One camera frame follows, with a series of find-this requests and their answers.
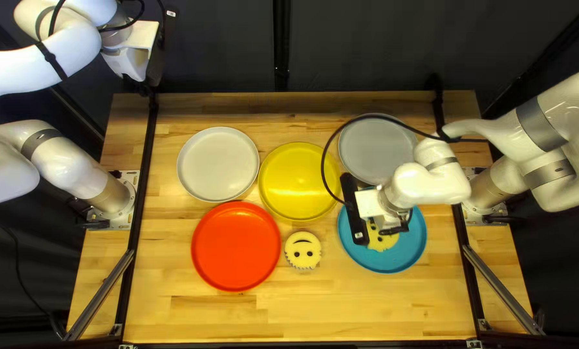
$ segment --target teal plate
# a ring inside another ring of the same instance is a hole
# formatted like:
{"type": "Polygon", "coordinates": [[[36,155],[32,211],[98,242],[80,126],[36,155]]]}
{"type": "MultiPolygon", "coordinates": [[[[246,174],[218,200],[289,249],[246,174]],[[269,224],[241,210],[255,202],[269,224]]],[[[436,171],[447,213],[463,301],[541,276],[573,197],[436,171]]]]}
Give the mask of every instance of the teal plate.
{"type": "Polygon", "coordinates": [[[352,242],[345,206],[337,217],[337,232],[341,244],[350,258],[363,268],[380,274],[399,273],[413,266],[414,263],[417,263],[418,258],[421,258],[427,242],[427,227],[423,214],[417,206],[413,209],[409,229],[408,232],[400,233],[399,239],[393,247],[378,252],[352,242]]]}

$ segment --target smiley face sponge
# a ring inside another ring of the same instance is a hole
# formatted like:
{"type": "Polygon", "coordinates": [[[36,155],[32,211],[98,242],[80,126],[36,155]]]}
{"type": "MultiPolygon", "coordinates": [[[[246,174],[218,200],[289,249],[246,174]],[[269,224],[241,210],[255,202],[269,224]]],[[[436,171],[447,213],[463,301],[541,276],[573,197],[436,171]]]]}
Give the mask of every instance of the smiley face sponge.
{"type": "Polygon", "coordinates": [[[322,244],[309,232],[295,232],[285,241],[285,258],[294,268],[315,269],[322,259],[322,244]]]}

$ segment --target gray plate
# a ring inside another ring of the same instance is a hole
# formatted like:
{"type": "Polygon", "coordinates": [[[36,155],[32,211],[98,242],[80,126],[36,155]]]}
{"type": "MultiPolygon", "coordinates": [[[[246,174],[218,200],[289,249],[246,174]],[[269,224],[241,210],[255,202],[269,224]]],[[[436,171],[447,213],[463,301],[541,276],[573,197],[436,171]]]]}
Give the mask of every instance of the gray plate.
{"type": "MultiPolygon", "coordinates": [[[[381,114],[391,119],[397,118],[381,114]]],[[[339,138],[339,156],[343,166],[357,179],[384,185],[400,165],[414,162],[412,155],[417,138],[412,131],[392,122],[366,119],[348,125],[339,138]]]]}

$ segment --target butcher block tabletop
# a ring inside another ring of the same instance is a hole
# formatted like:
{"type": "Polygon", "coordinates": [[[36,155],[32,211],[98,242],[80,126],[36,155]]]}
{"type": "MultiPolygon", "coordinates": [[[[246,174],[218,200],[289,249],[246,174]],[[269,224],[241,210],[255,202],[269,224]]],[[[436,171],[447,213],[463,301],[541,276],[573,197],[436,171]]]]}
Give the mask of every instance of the butcher block tabletop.
{"type": "MultiPolygon", "coordinates": [[[[277,220],[284,242],[306,228],[322,242],[315,270],[293,268],[281,254],[270,277],[243,293],[218,291],[197,274],[190,244],[203,215],[217,204],[190,196],[177,178],[177,155],[195,133],[215,126],[238,129],[253,140],[260,163],[276,147],[308,142],[323,147],[345,121],[366,112],[394,115],[432,133],[430,91],[270,92],[160,94],[160,111],[123,340],[143,343],[319,342],[465,339],[475,336],[462,256],[451,207],[425,205],[425,252],[398,274],[376,274],[356,264],[337,235],[341,204],[310,223],[277,220]]],[[[445,121],[479,117],[472,91],[445,91],[445,121]]],[[[116,94],[101,164],[138,170],[148,99],[116,94]]],[[[451,145],[462,166],[490,166],[485,142],[451,145]]],[[[337,141],[328,155],[345,171],[337,141]]],[[[239,200],[262,206],[257,182],[239,200]]],[[[509,226],[468,227],[471,247],[530,313],[509,226]]],[[[129,231],[87,231],[68,326],[123,255],[129,231]]],[[[489,324],[523,332],[478,273],[489,324]]],[[[101,337],[115,321],[116,285],[84,338],[101,337]]]]}

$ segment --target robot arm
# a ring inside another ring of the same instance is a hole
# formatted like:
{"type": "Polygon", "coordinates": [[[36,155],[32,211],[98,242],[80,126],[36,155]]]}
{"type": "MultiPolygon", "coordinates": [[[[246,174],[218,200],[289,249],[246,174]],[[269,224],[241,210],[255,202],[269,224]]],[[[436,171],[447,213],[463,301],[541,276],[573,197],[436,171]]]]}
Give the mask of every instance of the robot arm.
{"type": "Polygon", "coordinates": [[[504,157],[468,181],[448,144],[424,139],[416,162],[400,166],[389,184],[355,193],[361,218],[377,216],[381,228],[394,228],[416,204],[460,202],[491,214],[528,189],[550,212],[579,205],[579,73],[496,120],[452,122],[443,131],[450,138],[481,135],[504,157]]]}
{"type": "Polygon", "coordinates": [[[32,45],[0,51],[0,96],[37,91],[60,83],[89,64],[100,52],[118,75],[137,81],[145,71],[158,28],[157,22],[138,21],[122,30],[99,33],[98,26],[125,23],[115,0],[68,0],[48,36],[52,10],[57,0],[22,0],[14,11],[16,23],[45,47],[32,45]],[[54,55],[57,67],[46,56],[54,55]]]}
{"type": "Polygon", "coordinates": [[[0,125],[0,202],[33,190],[39,175],[102,212],[118,212],[130,201],[124,185],[50,124],[0,125]]]}

